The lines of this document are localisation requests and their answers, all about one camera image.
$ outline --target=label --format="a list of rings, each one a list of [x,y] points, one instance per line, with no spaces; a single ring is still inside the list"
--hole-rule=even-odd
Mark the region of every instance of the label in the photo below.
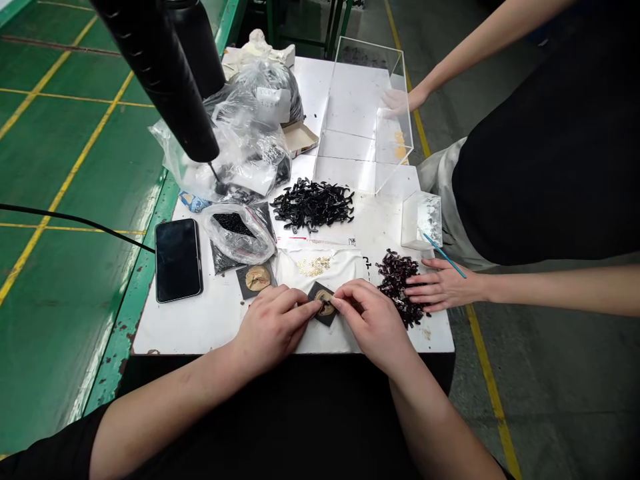
[[[291,91],[258,87],[255,97],[261,106],[261,116],[278,123],[288,123],[291,114]]]

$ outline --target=clear plastic bag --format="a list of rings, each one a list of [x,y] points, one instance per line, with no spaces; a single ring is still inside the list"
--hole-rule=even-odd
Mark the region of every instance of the clear plastic bag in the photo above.
[[[253,94],[260,105],[261,119],[283,126],[305,120],[298,82],[282,63],[259,57],[250,59],[231,82]]]
[[[254,202],[248,204],[248,208],[251,209],[251,214],[254,215],[262,224],[267,226],[267,230],[271,234],[271,238],[275,239],[275,232],[273,231],[273,224],[269,217],[269,204],[266,201]],[[236,267],[242,267],[244,264],[228,258],[222,251],[211,243],[211,252],[213,254],[213,268],[215,274],[219,275]]]
[[[240,215],[242,222],[254,235],[243,235],[224,228],[214,217],[216,214]],[[202,210],[205,231],[222,254],[238,263],[259,265],[276,251],[275,240],[269,228],[249,205],[218,203]]]
[[[191,160],[164,120],[149,128],[165,152],[163,165],[180,188],[214,203],[248,203],[289,181],[291,155],[282,128],[257,118],[252,94],[228,85],[205,101],[205,109],[220,147],[211,165]]]

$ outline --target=cardboard box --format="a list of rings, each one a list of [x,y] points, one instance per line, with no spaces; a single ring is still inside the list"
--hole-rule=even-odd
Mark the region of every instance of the cardboard box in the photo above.
[[[283,128],[282,131],[285,133],[292,159],[317,147],[320,141],[320,138],[300,121]]]

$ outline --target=blue brush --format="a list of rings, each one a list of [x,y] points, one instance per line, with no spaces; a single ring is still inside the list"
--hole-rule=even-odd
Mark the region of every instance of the blue brush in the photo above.
[[[446,253],[444,253],[444,252],[440,249],[440,247],[438,247],[438,245],[436,245],[436,242],[434,242],[433,240],[431,240],[431,237],[430,237],[430,236],[428,236],[428,235],[427,235],[426,233],[424,233],[422,230],[420,230],[420,233],[422,233],[422,234],[425,236],[425,238],[426,238],[427,240],[429,240],[429,242],[431,242],[431,244],[433,245],[433,248],[435,248],[436,250],[438,250],[438,252],[440,252],[440,255],[442,255],[442,256],[445,258],[445,260],[446,260],[446,261],[448,261],[448,262],[451,264],[451,266],[452,266],[453,268],[455,268],[456,270],[458,270],[458,273],[459,273],[460,275],[462,275],[462,278],[467,278],[467,276],[466,276],[464,273],[462,273],[462,270],[460,270],[460,269],[458,268],[458,266],[457,266],[454,262],[452,262],[452,261],[451,261],[451,259],[447,256],[447,254],[446,254]]]

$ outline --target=black shirt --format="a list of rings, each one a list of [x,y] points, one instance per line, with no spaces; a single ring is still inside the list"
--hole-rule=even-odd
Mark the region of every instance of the black shirt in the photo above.
[[[351,360],[312,355],[285,361],[128,479],[418,479],[386,376],[362,355]],[[326,363],[343,368],[318,376],[315,366]],[[87,479],[107,408],[6,458],[0,478]]]
[[[635,2],[604,2],[476,126],[453,172],[471,244],[500,265],[640,250]]]

